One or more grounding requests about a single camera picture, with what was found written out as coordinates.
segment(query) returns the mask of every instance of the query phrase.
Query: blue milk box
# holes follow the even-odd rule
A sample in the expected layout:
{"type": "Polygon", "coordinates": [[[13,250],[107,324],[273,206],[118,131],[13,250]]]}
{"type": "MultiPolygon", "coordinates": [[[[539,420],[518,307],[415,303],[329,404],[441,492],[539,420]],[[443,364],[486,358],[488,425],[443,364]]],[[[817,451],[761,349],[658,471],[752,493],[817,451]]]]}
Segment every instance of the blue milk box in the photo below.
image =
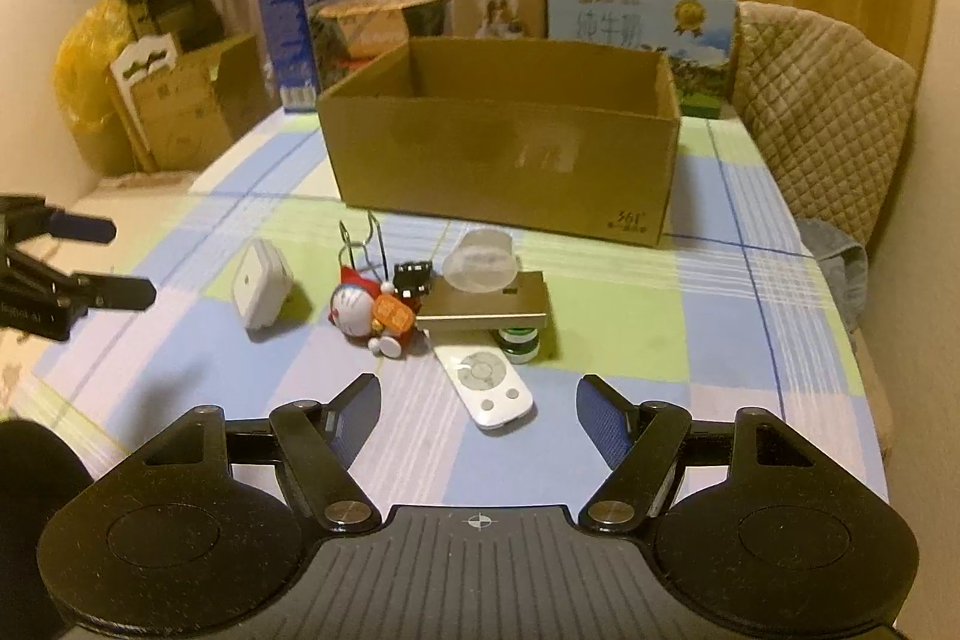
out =
{"type": "Polygon", "coordinates": [[[335,33],[318,14],[333,1],[348,0],[258,0],[267,53],[288,112],[315,112],[317,95],[333,78],[328,49],[335,33]]]}
{"type": "Polygon", "coordinates": [[[547,0],[547,36],[665,52],[685,115],[718,118],[736,0],[547,0]]]}

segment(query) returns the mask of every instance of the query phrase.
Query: white power adapter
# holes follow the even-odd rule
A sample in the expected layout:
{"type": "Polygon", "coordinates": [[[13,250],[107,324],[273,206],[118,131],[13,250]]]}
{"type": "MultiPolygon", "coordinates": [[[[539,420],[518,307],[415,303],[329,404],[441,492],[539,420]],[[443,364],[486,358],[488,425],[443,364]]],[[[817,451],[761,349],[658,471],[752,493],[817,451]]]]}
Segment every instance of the white power adapter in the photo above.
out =
{"type": "Polygon", "coordinates": [[[275,244],[251,240],[233,278],[233,304],[248,330],[272,326],[290,295],[293,277],[275,244]]]}

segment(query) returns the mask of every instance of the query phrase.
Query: plaid tablecloth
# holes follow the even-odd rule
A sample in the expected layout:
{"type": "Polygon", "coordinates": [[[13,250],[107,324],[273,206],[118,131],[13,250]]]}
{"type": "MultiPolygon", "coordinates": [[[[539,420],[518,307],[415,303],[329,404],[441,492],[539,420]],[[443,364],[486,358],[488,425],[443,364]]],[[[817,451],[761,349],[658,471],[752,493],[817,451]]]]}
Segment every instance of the plaid tablecloth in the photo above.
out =
{"type": "MultiPolygon", "coordinates": [[[[840,317],[768,170],[736,119],[684,119],[666,234],[657,249],[512,229],[527,269],[542,269],[554,349],[518,367],[536,414],[499,432],[472,424],[426,349],[404,360],[353,347],[326,320],[338,280],[338,199],[316,116],[267,118],[210,167],[127,269],[157,285],[145,314],[95,313],[46,350],[18,395],[96,474],[192,405],[256,417],[326,401],[376,372],[381,420],[352,473],[389,509],[413,504],[568,504],[608,474],[574,405],[584,373],[631,400],[732,420],[759,405],[784,418],[885,496],[870,411],[840,317]],[[275,242],[298,287],[269,338],[251,339],[229,298],[251,237],[275,242]]],[[[443,260],[472,225],[381,215],[391,262],[443,260]]],[[[683,492],[724,471],[690,471],[683,492]]],[[[244,480],[275,491],[262,468],[244,480]]]]}

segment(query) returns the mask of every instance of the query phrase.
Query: cardboard carton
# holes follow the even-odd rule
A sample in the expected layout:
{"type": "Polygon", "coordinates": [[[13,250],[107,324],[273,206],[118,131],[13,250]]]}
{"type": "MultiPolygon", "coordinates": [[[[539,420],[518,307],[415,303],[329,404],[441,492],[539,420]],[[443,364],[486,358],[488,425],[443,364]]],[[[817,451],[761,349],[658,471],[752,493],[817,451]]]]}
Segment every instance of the cardboard carton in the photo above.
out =
{"type": "Polygon", "coordinates": [[[181,55],[131,95],[150,153],[168,172],[200,172],[275,109],[251,34],[181,55]]]}
{"type": "Polygon", "coordinates": [[[317,95],[331,82],[325,73],[330,48],[320,9],[339,0],[258,0],[275,80],[283,107],[313,112],[317,95]]]}
{"type": "Polygon", "coordinates": [[[720,116],[736,0],[547,0],[547,6],[551,39],[665,52],[680,109],[720,116]]]}
{"type": "Polygon", "coordinates": [[[325,92],[347,204],[654,245],[680,113],[661,54],[411,39],[325,92]]]}
{"type": "Polygon", "coordinates": [[[546,0],[452,0],[454,36],[518,39],[546,36],[546,0]]]}
{"type": "Polygon", "coordinates": [[[376,58],[412,36],[440,36],[448,0],[356,0],[325,6],[320,15],[337,35],[342,56],[376,58]]]}

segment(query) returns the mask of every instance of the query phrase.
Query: yellow plastic bag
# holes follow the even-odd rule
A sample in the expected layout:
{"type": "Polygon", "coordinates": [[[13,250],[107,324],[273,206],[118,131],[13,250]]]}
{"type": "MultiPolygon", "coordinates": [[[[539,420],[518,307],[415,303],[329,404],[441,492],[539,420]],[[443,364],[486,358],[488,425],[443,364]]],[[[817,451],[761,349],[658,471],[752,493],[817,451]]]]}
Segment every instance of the yellow plastic bag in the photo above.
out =
{"type": "Polygon", "coordinates": [[[80,155],[101,175],[136,170],[130,140],[110,98],[110,63],[133,42],[127,6],[102,0],[64,37],[54,64],[54,91],[80,155]]]}

